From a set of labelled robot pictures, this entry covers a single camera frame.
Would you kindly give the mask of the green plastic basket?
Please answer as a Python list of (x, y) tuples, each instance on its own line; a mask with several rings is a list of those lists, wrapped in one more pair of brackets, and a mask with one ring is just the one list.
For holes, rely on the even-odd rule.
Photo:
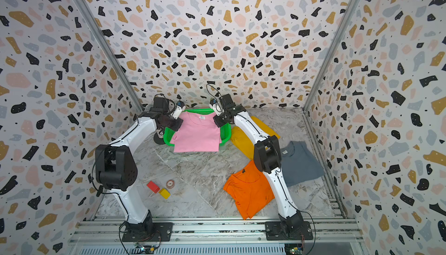
[(232, 135), (231, 126), (217, 127), (213, 109), (189, 109), (181, 113), (183, 120), (178, 131), (166, 128), (163, 141), (175, 153), (218, 152)]

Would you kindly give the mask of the pink t-shirt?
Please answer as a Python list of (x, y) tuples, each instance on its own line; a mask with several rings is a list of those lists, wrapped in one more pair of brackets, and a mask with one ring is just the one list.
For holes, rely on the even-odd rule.
[(213, 120), (215, 115), (214, 112), (206, 115), (181, 113), (180, 118), (184, 122), (170, 141), (174, 145), (174, 153), (218, 152), (221, 135)]

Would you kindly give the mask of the orange t-shirt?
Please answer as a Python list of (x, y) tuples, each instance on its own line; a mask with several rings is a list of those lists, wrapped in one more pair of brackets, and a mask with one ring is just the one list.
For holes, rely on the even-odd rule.
[(275, 199), (268, 180), (263, 172), (257, 169), (254, 161), (232, 174), (224, 185), (224, 191), (235, 201), (244, 220), (253, 218)]

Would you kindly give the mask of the grey t-shirt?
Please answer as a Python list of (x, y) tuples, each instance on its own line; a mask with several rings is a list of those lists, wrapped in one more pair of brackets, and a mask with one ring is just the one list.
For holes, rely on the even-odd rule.
[(303, 141), (290, 141), (281, 149), (282, 172), (287, 187), (312, 181), (324, 175), (324, 169)]

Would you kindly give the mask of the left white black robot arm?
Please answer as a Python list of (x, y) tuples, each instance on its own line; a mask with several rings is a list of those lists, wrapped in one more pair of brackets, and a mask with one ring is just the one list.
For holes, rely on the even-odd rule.
[(153, 135), (161, 144), (166, 128), (177, 131), (185, 110), (182, 101), (177, 103), (163, 94), (153, 98), (153, 105), (137, 116), (136, 122), (123, 135), (108, 145), (95, 150), (96, 181), (120, 204), (125, 215), (124, 236), (130, 239), (147, 239), (155, 233), (150, 210), (143, 204), (137, 188), (138, 168), (133, 154), (144, 140)]

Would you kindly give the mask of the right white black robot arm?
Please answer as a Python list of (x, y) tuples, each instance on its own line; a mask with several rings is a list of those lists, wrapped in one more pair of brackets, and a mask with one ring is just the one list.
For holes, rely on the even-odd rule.
[(265, 133), (250, 117), (242, 105), (236, 105), (229, 94), (210, 101), (209, 107), (216, 113), (217, 127), (234, 124), (253, 143), (253, 160), (256, 168), (266, 177), (278, 204), (281, 233), (286, 239), (299, 238), (311, 231), (301, 211), (295, 206), (285, 184), (281, 166), (282, 156), (276, 136)]

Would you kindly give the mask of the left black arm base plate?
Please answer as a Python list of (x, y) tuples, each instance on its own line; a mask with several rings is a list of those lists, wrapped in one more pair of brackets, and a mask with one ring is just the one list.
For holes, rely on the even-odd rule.
[(123, 242), (169, 242), (172, 231), (172, 222), (125, 223), (125, 231), (121, 234), (121, 239)]

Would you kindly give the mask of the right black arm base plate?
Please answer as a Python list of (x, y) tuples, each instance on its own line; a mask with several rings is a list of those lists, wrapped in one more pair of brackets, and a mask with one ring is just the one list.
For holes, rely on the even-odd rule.
[(268, 221), (265, 223), (267, 241), (299, 241), (313, 240), (312, 228), (308, 221), (302, 225), (289, 226), (284, 221)]

